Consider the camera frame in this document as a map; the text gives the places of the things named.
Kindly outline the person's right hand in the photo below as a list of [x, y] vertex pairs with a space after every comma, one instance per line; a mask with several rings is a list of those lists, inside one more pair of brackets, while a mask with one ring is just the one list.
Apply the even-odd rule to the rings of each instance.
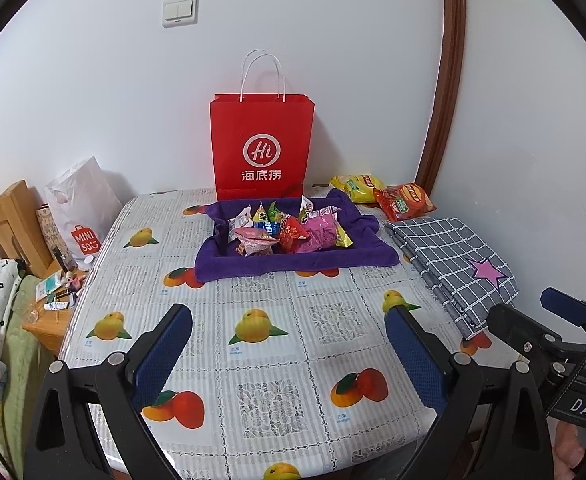
[[559, 420], [554, 445], [554, 479], [586, 479], [586, 429]]

